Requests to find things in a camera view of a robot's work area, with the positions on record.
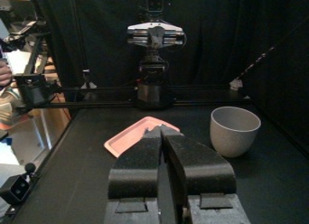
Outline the person's hand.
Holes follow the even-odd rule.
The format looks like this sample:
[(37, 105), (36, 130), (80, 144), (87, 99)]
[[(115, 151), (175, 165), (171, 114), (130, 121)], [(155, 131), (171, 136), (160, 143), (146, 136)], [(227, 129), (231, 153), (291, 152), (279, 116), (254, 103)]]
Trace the person's hand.
[(6, 63), (0, 61), (0, 87), (5, 87), (12, 81), (12, 71)]

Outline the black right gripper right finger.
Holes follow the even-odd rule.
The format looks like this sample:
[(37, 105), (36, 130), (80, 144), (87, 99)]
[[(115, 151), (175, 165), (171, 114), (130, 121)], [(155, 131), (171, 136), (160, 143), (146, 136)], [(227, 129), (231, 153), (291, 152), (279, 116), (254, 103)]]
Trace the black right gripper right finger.
[(160, 126), (160, 133), (184, 194), (234, 193), (235, 173), (227, 160), (172, 128)]

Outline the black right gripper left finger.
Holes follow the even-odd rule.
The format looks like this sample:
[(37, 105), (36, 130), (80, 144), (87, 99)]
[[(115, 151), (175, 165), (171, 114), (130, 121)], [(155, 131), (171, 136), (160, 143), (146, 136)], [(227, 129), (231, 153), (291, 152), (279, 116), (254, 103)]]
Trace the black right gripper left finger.
[(156, 126), (116, 159), (108, 174), (109, 199), (156, 196), (160, 146), (160, 127)]

